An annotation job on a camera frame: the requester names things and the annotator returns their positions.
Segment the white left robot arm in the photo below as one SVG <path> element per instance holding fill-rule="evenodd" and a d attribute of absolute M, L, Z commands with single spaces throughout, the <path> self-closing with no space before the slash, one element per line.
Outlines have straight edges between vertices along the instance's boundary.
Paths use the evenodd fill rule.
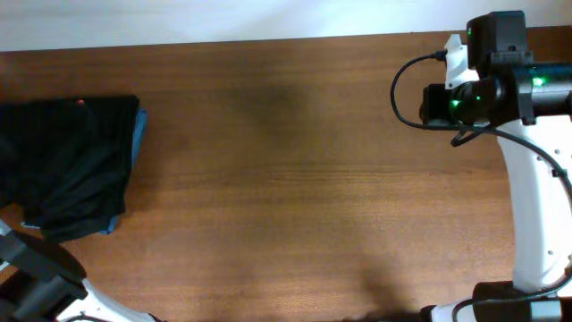
<path fill-rule="evenodd" d="M 159 322 L 108 297 L 65 248 L 1 223 L 1 322 Z"/>

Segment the black t-shirt with logo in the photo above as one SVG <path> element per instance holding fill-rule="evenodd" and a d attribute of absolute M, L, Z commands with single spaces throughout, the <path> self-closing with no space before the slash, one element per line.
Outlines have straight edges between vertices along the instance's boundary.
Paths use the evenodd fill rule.
<path fill-rule="evenodd" d="M 115 231 L 147 113 L 133 95 L 1 106 L 1 205 L 52 242 Z"/>

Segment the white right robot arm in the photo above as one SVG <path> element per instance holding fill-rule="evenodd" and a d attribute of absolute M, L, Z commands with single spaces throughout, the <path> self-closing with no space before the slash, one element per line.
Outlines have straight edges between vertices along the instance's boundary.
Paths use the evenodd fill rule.
<path fill-rule="evenodd" d="M 509 176 L 515 234 L 513 278 L 481 282 L 472 295 L 425 307 L 425 321 L 571 319 L 571 66 L 502 64 L 478 72 L 449 63 L 445 98 L 424 127 L 457 131 L 459 146 L 497 138 Z"/>

